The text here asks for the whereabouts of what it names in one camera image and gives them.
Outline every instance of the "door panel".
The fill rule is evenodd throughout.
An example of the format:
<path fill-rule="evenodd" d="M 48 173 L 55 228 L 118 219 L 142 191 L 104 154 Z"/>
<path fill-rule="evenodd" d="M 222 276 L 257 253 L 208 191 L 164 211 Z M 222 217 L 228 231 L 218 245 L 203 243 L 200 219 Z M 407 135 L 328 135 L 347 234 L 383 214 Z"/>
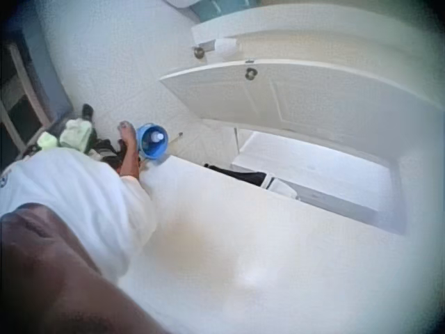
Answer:
<path fill-rule="evenodd" d="M 249 67 L 258 72 L 252 81 Z M 322 63 L 236 61 L 161 80 L 201 118 L 287 130 L 384 159 L 400 156 L 437 116 L 403 87 Z"/>

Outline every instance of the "door knob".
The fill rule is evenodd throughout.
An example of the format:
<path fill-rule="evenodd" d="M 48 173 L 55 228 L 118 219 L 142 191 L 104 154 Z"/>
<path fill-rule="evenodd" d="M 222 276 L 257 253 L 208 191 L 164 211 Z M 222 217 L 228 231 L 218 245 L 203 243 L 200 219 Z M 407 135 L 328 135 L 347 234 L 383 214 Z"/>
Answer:
<path fill-rule="evenodd" d="M 255 77 L 257 76 L 258 71 L 254 68 L 249 67 L 246 71 L 245 71 L 245 78 L 247 80 L 252 81 L 253 79 L 255 79 Z"/>

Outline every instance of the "green cloth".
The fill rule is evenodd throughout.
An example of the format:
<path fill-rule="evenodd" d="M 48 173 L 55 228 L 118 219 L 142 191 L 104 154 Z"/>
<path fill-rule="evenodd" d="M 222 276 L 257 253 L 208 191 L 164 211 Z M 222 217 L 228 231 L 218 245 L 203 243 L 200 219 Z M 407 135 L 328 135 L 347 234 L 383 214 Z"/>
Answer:
<path fill-rule="evenodd" d="M 60 146 L 85 152 L 92 131 L 91 122 L 78 118 L 69 120 L 60 135 Z"/>
<path fill-rule="evenodd" d="M 48 150 L 49 148 L 56 148 L 57 138 L 45 131 L 39 136 L 39 139 L 37 140 L 37 145 L 39 145 L 39 147 L 42 150 Z"/>

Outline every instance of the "white tile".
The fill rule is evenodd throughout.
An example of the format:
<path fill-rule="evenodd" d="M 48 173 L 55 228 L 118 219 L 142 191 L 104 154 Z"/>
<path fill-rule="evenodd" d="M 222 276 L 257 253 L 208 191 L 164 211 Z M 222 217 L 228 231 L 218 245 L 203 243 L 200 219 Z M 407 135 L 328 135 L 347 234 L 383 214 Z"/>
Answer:
<path fill-rule="evenodd" d="M 171 139 L 184 133 L 172 152 L 193 161 L 228 162 L 231 138 L 205 127 L 158 80 L 202 64 L 191 49 L 197 18 L 190 9 L 177 10 L 163 0 L 37 0 L 36 6 L 74 110 L 80 113 L 84 103 L 94 108 L 99 136 L 115 142 L 121 120 L 135 127 L 154 122 Z"/>

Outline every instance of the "toilet paper roll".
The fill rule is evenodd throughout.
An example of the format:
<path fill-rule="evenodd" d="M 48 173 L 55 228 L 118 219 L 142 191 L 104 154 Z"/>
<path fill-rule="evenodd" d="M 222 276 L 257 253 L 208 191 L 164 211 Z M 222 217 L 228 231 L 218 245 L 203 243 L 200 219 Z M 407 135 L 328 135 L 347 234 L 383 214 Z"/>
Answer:
<path fill-rule="evenodd" d="M 215 53 L 223 58 L 229 58 L 240 51 L 236 38 L 218 38 L 215 40 Z"/>

